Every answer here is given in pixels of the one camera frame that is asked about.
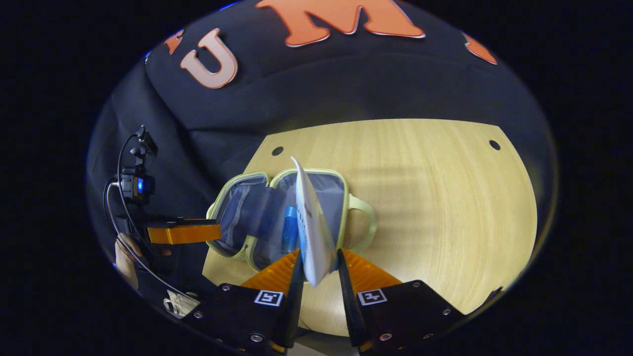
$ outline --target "open pouch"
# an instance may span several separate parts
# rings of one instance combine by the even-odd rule
[[[372,242],[377,227],[372,207],[349,192],[347,182],[338,172],[312,168],[305,172],[315,188],[337,249],[343,245],[348,210],[358,209],[368,215],[367,232],[350,249],[356,253],[364,250]],[[225,257],[246,259],[255,271],[283,257],[285,211],[288,206],[296,206],[296,181],[296,168],[277,174],[272,181],[263,172],[229,180],[206,214],[207,219],[220,222],[222,238],[207,241],[207,245]]]

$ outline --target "wooden table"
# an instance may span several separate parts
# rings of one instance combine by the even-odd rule
[[[490,144],[494,140],[500,149]],[[272,151],[283,147],[280,155]],[[244,173],[274,177],[293,168],[329,168],[376,212],[378,230],[361,254],[402,282],[421,279],[463,314],[507,288],[528,262],[536,200],[512,143],[496,126],[433,119],[390,119],[308,127],[267,136]],[[345,245],[365,231],[348,215]],[[209,250],[203,275],[241,284],[245,262]],[[303,291],[299,326],[347,336],[338,272]]]

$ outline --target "blue bottle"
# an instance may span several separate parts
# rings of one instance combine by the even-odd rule
[[[284,255],[296,249],[298,235],[297,208],[288,206],[285,208],[284,231],[281,240],[281,252]]]

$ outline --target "orange letter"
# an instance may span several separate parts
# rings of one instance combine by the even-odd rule
[[[330,31],[317,27],[308,13],[329,23],[344,34],[353,34],[358,27],[360,9],[365,9],[369,21],[365,29],[373,34],[421,38],[424,31],[392,0],[263,0],[258,8],[271,7],[290,32],[285,43],[290,47],[322,41]]]
[[[466,37],[466,48],[475,56],[483,59],[484,61],[490,63],[490,64],[497,64],[497,60],[494,59],[494,57],[490,54],[490,52],[488,52],[488,50],[486,49],[486,47],[482,46],[481,43],[475,41],[472,37],[470,37],[469,35],[466,35],[465,33],[461,33],[464,35],[464,37]]]
[[[180,30],[175,35],[169,37],[167,41],[165,41],[165,44],[167,45],[167,47],[169,47],[170,56],[173,54],[176,48],[178,48],[178,46],[180,45],[180,42],[182,41],[181,36],[184,32],[185,30]]]
[[[215,29],[204,35],[198,46],[206,48],[220,62],[220,71],[209,72],[196,58],[196,50],[193,49],[182,58],[180,67],[186,69],[203,86],[210,89],[218,89],[228,84],[237,73],[237,60],[228,47],[218,37],[220,29]]]

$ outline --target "screw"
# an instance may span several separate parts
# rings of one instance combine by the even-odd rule
[[[256,343],[261,343],[264,341],[264,337],[260,334],[251,334],[251,340]]]

